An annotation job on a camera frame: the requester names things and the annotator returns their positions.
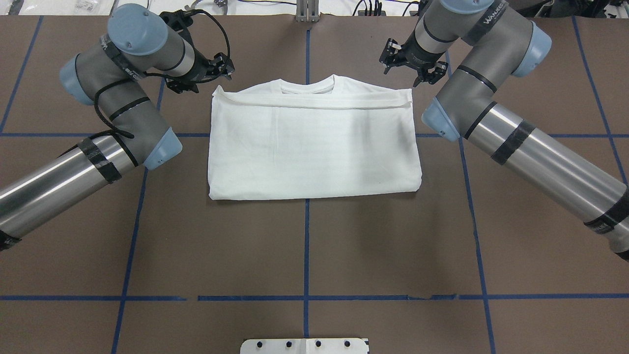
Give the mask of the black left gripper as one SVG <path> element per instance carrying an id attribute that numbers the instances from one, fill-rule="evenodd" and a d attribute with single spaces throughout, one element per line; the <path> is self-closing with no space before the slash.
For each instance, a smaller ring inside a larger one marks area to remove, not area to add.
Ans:
<path id="1" fill-rule="evenodd" d="M 181 63 L 166 72 L 166 87 L 177 94 L 199 92 L 198 85 L 218 78 L 231 79 L 234 63 L 227 54 L 217 53 L 209 60 L 200 53 L 185 55 Z"/>

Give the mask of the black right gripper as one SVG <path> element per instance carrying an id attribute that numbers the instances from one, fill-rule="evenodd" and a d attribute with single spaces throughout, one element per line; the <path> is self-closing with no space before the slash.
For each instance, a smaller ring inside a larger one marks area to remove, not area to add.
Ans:
<path id="1" fill-rule="evenodd" d="M 407 39 L 403 44 L 389 38 L 380 54 L 379 62 L 385 67 L 384 74 L 393 67 L 406 66 L 416 70 L 416 79 L 412 85 L 415 88 L 420 83 L 434 85 L 447 74 L 449 64 L 438 60 L 442 55 L 422 49 L 414 38 Z"/>

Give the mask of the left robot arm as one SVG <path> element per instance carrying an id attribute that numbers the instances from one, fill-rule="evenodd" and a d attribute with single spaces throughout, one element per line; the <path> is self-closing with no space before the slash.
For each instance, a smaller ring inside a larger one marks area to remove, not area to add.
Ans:
<path id="1" fill-rule="evenodd" d="M 160 78 L 177 94 L 198 93 L 200 84 L 231 78 L 230 54 L 226 30 L 204 9 L 115 9 L 97 43 L 59 72 L 65 91 L 104 129 L 2 189 L 2 251 L 134 168 L 154 170 L 180 154 L 181 141 L 140 81 Z"/>

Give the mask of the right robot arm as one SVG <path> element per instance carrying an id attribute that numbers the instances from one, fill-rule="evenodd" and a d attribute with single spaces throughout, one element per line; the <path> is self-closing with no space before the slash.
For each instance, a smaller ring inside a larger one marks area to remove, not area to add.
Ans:
<path id="1" fill-rule="evenodd" d="M 628 186 L 559 143 L 493 97 L 510 76 L 522 78 L 546 58 L 552 40 L 505 0 L 429 0 L 403 43 L 389 38 L 379 61 L 386 70 L 416 71 L 414 85 L 447 74 L 442 56 L 457 40 L 471 47 L 422 114 L 449 141 L 468 140 L 604 236 L 628 259 Z"/>

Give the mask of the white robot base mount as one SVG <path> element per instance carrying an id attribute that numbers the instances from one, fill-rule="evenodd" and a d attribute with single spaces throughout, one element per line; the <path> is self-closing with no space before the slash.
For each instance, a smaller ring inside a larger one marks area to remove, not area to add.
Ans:
<path id="1" fill-rule="evenodd" d="M 240 347 L 241 354 L 369 354 L 363 338 L 251 339 Z"/>

